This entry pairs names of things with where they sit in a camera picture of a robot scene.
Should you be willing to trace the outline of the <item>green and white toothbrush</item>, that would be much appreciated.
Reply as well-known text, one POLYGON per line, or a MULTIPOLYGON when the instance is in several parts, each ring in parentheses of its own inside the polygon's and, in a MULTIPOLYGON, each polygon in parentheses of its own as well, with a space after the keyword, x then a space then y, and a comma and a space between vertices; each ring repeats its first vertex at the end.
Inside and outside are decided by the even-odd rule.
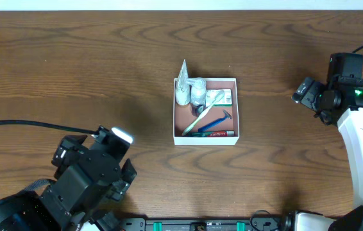
POLYGON ((211 102, 211 104, 204 109, 204 111, 202 111, 202 113, 200 113, 200 115, 198 116, 198 118, 192 122, 190 125, 188 125, 188 127, 186 127, 186 129, 183 131, 182 136, 187 135, 194 127, 195 125, 202 119, 204 118, 208 112, 210 111, 210 109, 214 106, 215 103, 217 103, 218 101, 222 100, 224 98, 224 91, 220 90, 217 95, 215 96, 213 102, 211 102))

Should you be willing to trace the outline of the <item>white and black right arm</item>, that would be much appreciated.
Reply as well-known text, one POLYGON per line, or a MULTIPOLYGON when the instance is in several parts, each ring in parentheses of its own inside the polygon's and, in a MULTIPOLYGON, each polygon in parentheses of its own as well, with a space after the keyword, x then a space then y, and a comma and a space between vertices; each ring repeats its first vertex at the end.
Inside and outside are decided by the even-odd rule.
POLYGON ((296 211, 282 220, 281 230, 363 230, 363 56, 333 53, 326 83, 305 78, 292 100, 314 111, 325 125, 334 125, 348 154, 353 184, 353 209, 337 218, 296 211))

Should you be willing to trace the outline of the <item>white and green small box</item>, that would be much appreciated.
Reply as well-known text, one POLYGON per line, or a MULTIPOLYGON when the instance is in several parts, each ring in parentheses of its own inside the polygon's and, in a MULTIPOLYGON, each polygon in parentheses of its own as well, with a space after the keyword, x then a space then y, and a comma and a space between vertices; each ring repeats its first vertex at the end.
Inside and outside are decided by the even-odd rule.
POLYGON ((209 107, 210 104, 215 100, 215 97, 220 91, 224 92, 222 99, 214 103, 215 107, 228 107, 232 106, 232 90, 231 89, 208 89, 206 92, 205 106, 209 107))

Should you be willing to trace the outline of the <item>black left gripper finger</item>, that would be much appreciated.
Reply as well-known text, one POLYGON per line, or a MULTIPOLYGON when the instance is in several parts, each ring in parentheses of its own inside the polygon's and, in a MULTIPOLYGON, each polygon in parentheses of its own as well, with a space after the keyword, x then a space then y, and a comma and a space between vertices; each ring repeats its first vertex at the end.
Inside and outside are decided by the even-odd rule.
POLYGON ((72 142, 83 144, 87 138, 87 135, 68 135, 67 136, 72 142))
POLYGON ((121 168, 121 178, 126 183, 131 184, 137 176, 137 172, 128 158, 121 168))

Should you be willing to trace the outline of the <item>clear pump bottle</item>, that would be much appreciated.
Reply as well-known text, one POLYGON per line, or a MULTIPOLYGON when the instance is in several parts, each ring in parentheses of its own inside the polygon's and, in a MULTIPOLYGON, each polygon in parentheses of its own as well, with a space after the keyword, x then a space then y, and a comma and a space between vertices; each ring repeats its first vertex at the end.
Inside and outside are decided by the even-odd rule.
POLYGON ((188 78, 187 84, 190 88, 190 103, 192 114, 198 117, 205 108, 206 103, 206 81, 203 78, 188 78))

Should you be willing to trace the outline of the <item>blue disposable razor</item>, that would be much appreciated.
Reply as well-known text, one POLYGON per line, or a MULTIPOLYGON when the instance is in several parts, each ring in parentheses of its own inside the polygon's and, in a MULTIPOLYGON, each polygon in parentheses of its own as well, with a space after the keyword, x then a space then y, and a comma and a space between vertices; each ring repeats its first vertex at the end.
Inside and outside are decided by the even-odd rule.
POLYGON ((201 128, 198 129, 198 132, 205 132, 208 129, 222 123, 223 121, 225 121, 227 119, 232 119, 232 116, 226 110, 223 110, 223 113, 224 113, 224 117, 216 119, 215 121, 212 121, 211 123, 208 123, 205 126, 202 126, 201 128))

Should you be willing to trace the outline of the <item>red and green toothpaste tube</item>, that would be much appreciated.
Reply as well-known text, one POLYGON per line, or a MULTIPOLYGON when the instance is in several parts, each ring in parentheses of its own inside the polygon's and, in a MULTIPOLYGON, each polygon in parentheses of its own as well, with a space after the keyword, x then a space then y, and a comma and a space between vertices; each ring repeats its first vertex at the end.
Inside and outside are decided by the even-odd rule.
POLYGON ((212 131, 212 132, 191 132, 188 137, 233 137, 233 130, 212 131))

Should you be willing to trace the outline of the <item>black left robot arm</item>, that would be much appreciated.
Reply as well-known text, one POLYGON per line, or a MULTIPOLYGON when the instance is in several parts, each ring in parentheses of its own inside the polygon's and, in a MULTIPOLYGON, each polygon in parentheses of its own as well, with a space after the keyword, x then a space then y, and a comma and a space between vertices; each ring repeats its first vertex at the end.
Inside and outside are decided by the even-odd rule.
POLYGON ((118 230, 119 220, 101 210, 104 200, 121 201, 137 172, 120 165, 133 137, 118 127, 99 127, 90 148, 86 135, 66 135, 52 165, 53 179, 40 179, 0 200, 0 230, 118 230))

